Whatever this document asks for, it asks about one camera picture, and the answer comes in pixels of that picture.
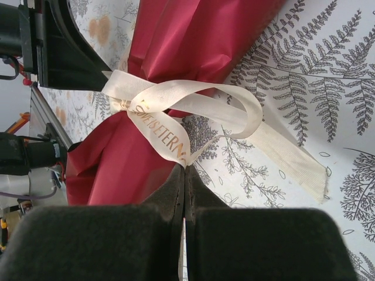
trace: table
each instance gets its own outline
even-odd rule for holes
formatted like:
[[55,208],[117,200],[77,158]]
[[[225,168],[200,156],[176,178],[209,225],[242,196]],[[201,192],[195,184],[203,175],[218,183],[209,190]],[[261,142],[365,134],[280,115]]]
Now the table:
[[[131,42],[138,2],[70,3],[84,38],[116,69]],[[323,204],[246,141],[220,139],[195,163],[206,185],[231,207],[326,211],[361,280],[375,280],[374,10],[371,0],[288,0],[227,79],[252,91],[265,122],[326,166]],[[41,91],[73,142],[110,114],[99,92]],[[228,96],[218,98],[236,105]],[[184,124],[195,150],[230,131],[200,116]]]

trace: gift bag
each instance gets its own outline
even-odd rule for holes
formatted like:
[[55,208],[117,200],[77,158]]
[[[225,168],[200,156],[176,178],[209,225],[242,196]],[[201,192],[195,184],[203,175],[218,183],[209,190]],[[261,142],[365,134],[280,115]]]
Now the gift bag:
[[[142,0],[128,70],[154,82],[221,83],[284,2]],[[182,111],[168,114],[183,116]],[[173,165],[155,152],[126,112],[119,112],[69,152],[68,202],[138,203],[161,185]]]

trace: ribbon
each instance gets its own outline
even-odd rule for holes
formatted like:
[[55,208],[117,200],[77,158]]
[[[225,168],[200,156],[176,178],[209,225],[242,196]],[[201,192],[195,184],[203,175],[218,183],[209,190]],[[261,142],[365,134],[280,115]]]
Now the ribbon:
[[[119,70],[105,75],[109,80],[103,93],[110,98],[111,112],[127,111],[129,119],[164,159],[186,167],[218,138],[247,139],[314,199],[322,202],[326,186],[325,168],[262,122],[262,107],[246,89],[190,80],[155,84]],[[196,93],[210,88],[232,95],[246,111]],[[188,134],[179,122],[163,112],[168,108],[205,116],[240,131],[218,135],[190,154]]]

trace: wrapping paper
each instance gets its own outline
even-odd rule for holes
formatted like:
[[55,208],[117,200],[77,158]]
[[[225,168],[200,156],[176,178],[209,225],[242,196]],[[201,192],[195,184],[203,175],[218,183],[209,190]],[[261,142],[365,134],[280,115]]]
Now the wrapping paper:
[[[137,0],[113,0],[110,4],[104,0],[70,2],[83,36],[112,69],[117,69],[116,62],[131,39],[125,30],[136,17]],[[329,194],[323,204],[314,202],[296,182],[248,142],[220,140],[195,162],[207,186],[233,208],[302,207],[327,212],[345,240],[359,280],[367,281],[375,280],[375,209],[374,205],[368,204],[373,202],[375,178],[375,121],[371,113],[374,103],[371,97],[375,90],[374,11],[373,0],[287,0],[226,80],[228,84],[240,85],[256,93],[264,104],[265,121],[293,143],[303,145],[303,149],[326,166],[330,175]],[[106,16],[111,25],[107,44],[103,45],[99,43],[102,40],[99,41],[98,33],[90,33],[89,27],[91,22],[99,23]],[[286,48],[293,49],[282,58],[279,51],[287,52]],[[278,50],[278,57],[272,55],[272,50]],[[306,61],[312,62],[313,57],[315,62],[306,67]],[[291,64],[279,64],[281,58]],[[345,63],[353,65],[349,69]],[[307,74],[300,64],[306,67]],[[311,70],[315,64],[319,67]],[[340,71],[333,73],[331,68]],[[295,106],[289,104],[292,98],[288,88],[296,85],[302,85],[300,92],[305,93],[298,94],[303,98],[298,101],[303,114],[300,122],[290,125],[295,117],[290,113]],[[333,118],[327,126],[329,111],[321,97],[323,89],[314,91],[322,87],[327,89],[327,94],[339,94],[330,100],[331,112],[338,115],[332,117],[337,121]],[[110,114],[109,102],[99,92],[41,90],[73,142],[86,138]],[[227,95],[220,94],[217,98],[236,104]],[[364,108],[368,117],[362,119]],[[299,126],[305,121],[308,123],[303,124],[304,128]],[[185,118],[183,123],[193,151],[201,147],[203,140],[233,130],[199,116]],[[187,280],[186,274],[184,267],[184,280]]]
[[[282,3],[142,0],[128,71],[156,82],[222,82]],[[230,37],[220,40],[222,36]],[[152,151],[127,116],[120,116],[109,117],[69,152],[66,186],[70,204],[138,203],[172,170],[173,164]],[[123,177],[128,178],[126,185]]]

